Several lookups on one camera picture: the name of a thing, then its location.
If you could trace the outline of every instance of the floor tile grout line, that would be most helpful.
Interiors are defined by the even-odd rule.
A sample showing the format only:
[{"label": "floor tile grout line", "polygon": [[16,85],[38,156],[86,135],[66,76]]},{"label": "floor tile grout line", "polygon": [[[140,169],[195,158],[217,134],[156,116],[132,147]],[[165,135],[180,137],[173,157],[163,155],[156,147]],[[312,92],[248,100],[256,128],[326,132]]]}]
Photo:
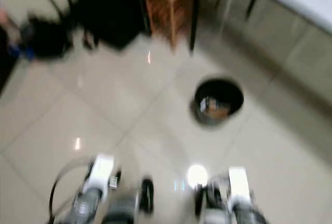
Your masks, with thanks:
[{"label": "floor tile grout line", "polygon": [[35,189],[35,187],[33,187],[33,185],[31,185],[26,179],[25,177],[21,174],[21,172],[12,164],[11,160],[5,155],[2,154],[2,157],[6,160],[6,162],[9,164],[9,166],[11,167],[11,169],[14,171],[14,173],[23,181],[24,184],[26,184],[26,186],[28,188],[31,189],[31,191],[36,195],[36,197],[41,201],[41,203],[44,204],[45,199],[44,197]]},{"label": "floor tile grout line", "polygon": [[[135,128],[135,126],[139,123],[139,121],[142,119],[142,117],[147,113],[147,111],[150,109],[151,105],[159,98],[161,97],[162,93],[165,92],[167,90],[167,88],[169,88],[171,86],[171,84],[174,82],[174,80],[179,76],[180,72],[184,69],[185,65],[187,65],[187,63],[189,63],[191,60],[188,60],[186,62],[184,62],[175,72],[174,76],[170,79],[170,81],[155,95],[155,97],[153,99],[151,99],[151,101],[149,102],[149,104],[143,109],[143,111],[141,112],[141,114],[137,117],[135,123],[128,128],[128,130],[125,131],[123,138],[118,142],[118,144],[115,146],[115,148],[117,148],[124,140],[126,137],[130,137],[130,133],[131,131]],[[144,150],[147,150],[145,146],[143,146],[142,144],[140,144],[140,147],[144,147]]]},{"label": "floor tile grout line", "polygon": [[277,72],[275,72],[274,75],[272,75],[270,77],[270,79],[268,80],[267,84],[264,86],[262,92],[259,94],[258,98],[255,100],[253,109],[247,114],[247,116],[245,116],[245,120],[243,121],[243,123],[241,124],[241,126],[239,127],[239,129],[237,130],[237,133],[232,138],[230,144],[226,147],[225,152],[223,153],[223,156],[226,156],[231,151],[231,149],[236,145],[236,143],[237,143],[237,137],[240,135],[241,131],[243,130],[244,126],[249,122],[249,120],[253,118],[253,114],[255,112],[255,108],[257,107],[257,105],[259,104],[260,100],[262,99],[262,97],[265,95],[265,93],[269,89],[269,86],[274,82],[274,80],[277,78],[278,74],[281,72],[280,70],[277,71]]},{"label": "floor tile grout line", "polygon": [[186,61],[184,64],[182,64],[178,70],[175,72],[174,76],[160,89],[158,93],[150,100],[149,104],[143,109],[143,111],[139,114],[139,116],[136,118],[133,125],[131,125],[128,130],[126,130],[126,134],[130,133],[135,126],[139,123],[139,121],[142,119],[142,117],[147,113],[147,111],[150,109],[151,105],[161,97],[161,95],[171,86],[171,84],[174,82],[174,80],[179,76],[180,72],[184,69],[184,66],[189,63],[189,61]]},{"label": "floor tile grout line", "polygon": [[154,152],[152,152],[150,149],[148,149],[145,145],[141,144],[140,142],[135,142],[134,145],[137,145],[138,147],[140,147],[141,149],[143,149],[144,151],[146,151],[147,153],[149,153],[150,155],[152,155],[157,161],[159,161],[161,164],[163,164],[165,167],[173,170],[174,172],[176,172],[178,175],[182,175],[181,171],[179,171],[175,166],[173,166],[170,163],[167,163],[166,161],[164,161],[163,159],[160,159],[160,156],[158,156],[157,154],[155,154]]},{"label": "floor tile grout line", "polygon": [[88,106],[90,106],[91,109],[96,114],[98,114],[102,118],[106,119],[108,122],[110,122],[115,128],[119,129],[121,132],[125,133],[125,130],[123,128],[121,128],[120,126],[118,126],[117,124],[115,124],[112,121],[112,119],[107,114],[103,113],[103,111],[98,106],[96,106],[96,104],[94,104],[93,102],[91,102],[90,100],[88,100],[86,97],[84,97],[83,95],[79,94],[78,92],[76,92],[71,87],[69,87],[58,76],[54,75],[53,73],[50,73],[50,75],[52,77],[54,77],[68,92],[74,94],[76,97],[78,97],[79,99],[81,99],[85,104],[87,104]]},{"label": "floor tile grout line", "polygon": [[66,93],[66,89],[61,90],[61,92],[52,100],[51,103],[49,103],[49,105],[46,107],[46,109],[44,110],[44,112],[38,116],[36,119],[32,120],[20,133],[18,133],[17,135],[15,135],[14,138],[12,138],[11,142],[9,142],[9,144],[7,144],[4,148],[2,148],[0,150],[0,155],[3,155],[5,153],[5,151],[12,146],[12,144],[16,143],[16,141],[19,139],[19,137],[21,137],[30,127],[34,126],[38,121],[40,121],[40,119],[42,119],[47,113],[49,113],[51,111],[51,109],[54,107],[55,103],[65,95]]}]

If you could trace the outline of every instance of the metal rod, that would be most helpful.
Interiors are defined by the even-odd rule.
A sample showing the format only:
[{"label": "metal rod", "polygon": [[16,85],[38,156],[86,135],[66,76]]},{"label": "metal rod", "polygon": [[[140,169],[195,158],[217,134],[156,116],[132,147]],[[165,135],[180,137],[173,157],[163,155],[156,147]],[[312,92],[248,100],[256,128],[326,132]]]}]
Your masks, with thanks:
[{"label": "metal rod", "polygon": [[250,15],[251,15],[251,12],[253,11],[253,8],[254,8],[254,5],[256,3],[257,0],[250,0],[250,3],[249,3],[249,6],[248,6],[248,9],[247,9],[247,12],[245,14],[245,19],[247,20]]},{"label": "metal rod", "polygon": [[54,0],[50,0],[50,2],[53,4],[53,7],[54,7],[54,8],[56,9],[56,11],[58,12],[59,17],[60,17],[61,19],[64,19],[64,16],[63,16],[63,14],[62,14],[60,8],[59,8],[58,5],[56,4],[56,2],[55,2]]},{"label": "metal rod", "polygon": [[191,34],[190,34],[190,51],[193,51],[195,47],[198,13],[199,13],[199,0],[193,0]]}]

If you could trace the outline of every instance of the white floor tile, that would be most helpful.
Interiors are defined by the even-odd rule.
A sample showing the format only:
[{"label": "white floor tile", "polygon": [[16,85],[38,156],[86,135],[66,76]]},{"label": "white floor tile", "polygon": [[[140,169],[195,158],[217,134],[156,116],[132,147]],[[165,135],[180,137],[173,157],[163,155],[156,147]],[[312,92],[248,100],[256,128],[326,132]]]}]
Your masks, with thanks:
[{"label": "white floor tile", "polygon": [[269,85],[255,108],[254,116],[279,132],[293,132],[302,140],[303,146],[310,147],[317,156],[332,164],[330,119],[306,101],[304,92],[297,92],[295,87],[289,87],[279,78]]},{"label": "white floor tile", "polygon": [[151,53],[148,60],[147,52],[133,52],[129,47],[114,53],[104,48],[76,89],[123,130],[133,126],[178,70],[178,66],[167,65],[162,54]]},{"label": "white floor tile", "polygon": [[332,205],[332,198],[330,198],[330,201],[323,207],[324,213],[322,214],[320,220],[318,221],[319,224],[325,224],[330,222],[332,218],[331,205]]},{"label": "white floor tile", "polygon": [[331,35],[316,26],[309,26],[305,35],[284,64],[292,75],[310,90],[332,102]]},{"label": "white floor tile", "polygon": [[43,64],[17,64],[0,97],[0,150],[43,115],[61,92],[63,87]]},{"label": "white floor tile", "polygon": [[45,223],[47,206],[0,156],[0,222]]},{"label": "white floor tile", "polygon": [[87,51],[72,50],[64,58],[48,62],[47,69],[67,88],[75,89],[94,61],[95,57]]},{"label": "white floor tile", "polygon": [[171,50],[167,41],[159,36],[153,38],[139,35],[129,46],[124,53],[126,55],[134,55],[144,57],[149,53],[151,60],[160,60],[172,67],[179,67],[184,62],[190,59],[190,52],[187,42],[179,41],[176,48]]},{"label": "white floor tile", "polygon": [[262,77],[246,80],[245,101],[240,112],[217,128],[201,127],[190,111],[190,102],[198,84],[211,76],[229,77],[234,73],[227,69],[230,66],[222,67],[213,58],[204,55],[203,51],[196,52],[195,57],[151,104],[131,131],[138,142],[180,171],[185,171],[195,162],[211,167],[211,164],[227,151],[255,104],[254,97],[246,94],[249,91],[246,86],[251,84],[259,87],[268,82],[265,80],[265,84],[263,81],[257,84]]},{"label": "white floor tile", "polygon": [[330,202],[332,169],[296,133],[251,119],[216,167],[245,166],[257,206],[270,223],[317,223]]},{"label": "white floor tile", "polygon": [[[5,156],[45,201],[60,169],[74,158],[108,152],[122,132],[75,95],[67,93],[6,151]],[[56,202],[82,182],[78,170],[60,184]]]}]

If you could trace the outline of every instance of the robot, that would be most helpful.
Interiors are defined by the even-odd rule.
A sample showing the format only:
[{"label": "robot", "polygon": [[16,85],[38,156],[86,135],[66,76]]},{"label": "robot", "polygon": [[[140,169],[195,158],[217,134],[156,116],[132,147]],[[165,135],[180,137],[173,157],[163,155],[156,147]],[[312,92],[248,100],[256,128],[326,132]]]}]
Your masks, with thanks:
[{"label": "robot", "polygon": [[134,224],[139,211],[152,214],[154,210],[154,186],[150,178],[142,180],[141,187],[114,197],[121,179],[121,170],[114,173],[114,158],[99,154],[88,162],[89,169],[83,185],[77,191],[71,209],[65,217],[55,221],[57,214],[53,212],[53,196],[61,177],[71,169],[86,164],[86,161],[74,161],[68,164],[57,176],[49,200],[48,224],[91,224],[94,222],[98,206],[110,198],[102,224],[128,223]]},{"label": "robot", "polygon": [[[222,189],[227,198],[223,199]],[[249,190],[246,170],[230,167],[228,175],[211,178],[206,186],[198,184],[195,190],[195,215],[199,224],[266,224],[262,214],[255,208]]]}]

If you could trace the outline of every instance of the black object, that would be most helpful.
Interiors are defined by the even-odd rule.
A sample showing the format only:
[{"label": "black object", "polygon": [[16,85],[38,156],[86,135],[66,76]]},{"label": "black object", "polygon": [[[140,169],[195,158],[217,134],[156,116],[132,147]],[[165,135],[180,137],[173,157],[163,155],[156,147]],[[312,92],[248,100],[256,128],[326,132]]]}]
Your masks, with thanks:
[{"label": "black object", "polygon": [[121,174],[122,174],[122,171],[121,170],[118,170],[117,173],[116,173],[116,178],[117,178],[117,187],[119,187],[119,183],[121,181]]},{"label": "black object", "polygon": [[254,5],[255,5],[256,1],[257,0],[250,0],[249,6],[248,6],[246,14],[245,14],[246,20],[250,17],[251,12],[253,11],[253,8],[254,8]]},{"label": "black object", "polygon": [[197,22],[199,12],[199,0],[193,0],[192,20],[191,20],[191,34],[190,34],[190,51],[193,52],[196,41]]},{"label": "black object", "polygon": [[154,184],[148,178],[142,181],[140,209],[147,214],[151,214],[154,211]]},{"label": "black object", "polygon": [[208,100],[213,99],[216,108],[226,108],[226,117],[236,113],[242,106],[244,98],[240,87],[229,79],[209,79],[198,86],[193,103],[193,110],[198,121],[203,124],[215,125],[221,123],[221,118],[206,114]]},{"label": "black object", "polygon": [[[94,41],[101,39],[118,49],[148,26],[143,0],[67,0],[70,7],[67,14],[61,12],[54,0],[50,1],[68,29],[79,24],[94,36]],[[86,47],[91,46],[83,41]]]},{"label": "black object", "polygon": [[11,57],[7,52],[8,36],[7,32],[0,26],[0,93],[5,87],[7,79],[13,70],[17,59]]},{"label": "black object", "polygon": [[226,210],[226,203],[222,200],[222,195],[218,187],[209,184],[206,186],[206,203],[208,208],[217,208]]},{"label": "black object", "polygon": [[199,217],[202,212],[203,196],[205,188],[198,184],[195,189],[195,216]]},{"label": "black object", "polygon": [[80,0],[72,14],[94,36],[122,49],[145,30],[141,0]]},{"label": "black object", "polygon": [[38,58],[59,57],[73,46],[65,25],[37,17],[30,17],[21,36],[21,48],[32,49]]}]

